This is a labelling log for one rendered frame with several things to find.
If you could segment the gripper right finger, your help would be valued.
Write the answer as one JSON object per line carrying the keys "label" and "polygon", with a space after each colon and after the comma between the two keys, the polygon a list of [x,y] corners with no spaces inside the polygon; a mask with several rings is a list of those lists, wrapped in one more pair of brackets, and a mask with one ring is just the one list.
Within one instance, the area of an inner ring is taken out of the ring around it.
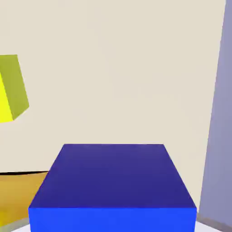
{"label": "gripper right finger", "polygon": [[232,232],[232,227],[197,213],[195,232]]}

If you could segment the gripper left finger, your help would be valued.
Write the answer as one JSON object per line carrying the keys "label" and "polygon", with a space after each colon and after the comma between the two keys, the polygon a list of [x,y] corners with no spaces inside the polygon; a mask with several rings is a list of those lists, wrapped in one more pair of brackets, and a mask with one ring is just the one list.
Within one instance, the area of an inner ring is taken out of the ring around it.
{"label": "gripper left finger", "polygon": [[23,218],[6,225],[0,226],[0,232],[29,232],[29,218]]}

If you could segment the small blue cube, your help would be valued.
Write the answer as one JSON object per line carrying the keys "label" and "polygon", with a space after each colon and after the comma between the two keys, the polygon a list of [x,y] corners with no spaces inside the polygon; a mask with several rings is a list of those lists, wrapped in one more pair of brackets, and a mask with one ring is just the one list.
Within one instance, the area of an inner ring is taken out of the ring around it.
{"label": "small blue cube", "polygon": [[65,144],[29,206],[31,232],[194,232],[162,144]]}

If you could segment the small yellow cube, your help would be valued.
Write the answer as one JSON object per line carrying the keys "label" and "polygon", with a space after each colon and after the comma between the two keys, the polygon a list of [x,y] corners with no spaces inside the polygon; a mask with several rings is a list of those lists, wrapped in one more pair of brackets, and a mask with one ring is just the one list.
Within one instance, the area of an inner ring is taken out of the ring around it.
{"label": "small yellow cube", "polygon": [[15,120],[29,107],[17,55],[0,55],[0,123]]}

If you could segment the large orange box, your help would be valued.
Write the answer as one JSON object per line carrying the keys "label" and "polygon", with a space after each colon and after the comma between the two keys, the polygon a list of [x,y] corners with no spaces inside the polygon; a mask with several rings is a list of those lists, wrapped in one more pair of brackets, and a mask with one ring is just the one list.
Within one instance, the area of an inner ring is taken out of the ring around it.
{"label": "large orange box", "polygon": [[0,174],[0,227],[28,217],[28,208],[47,171]]}

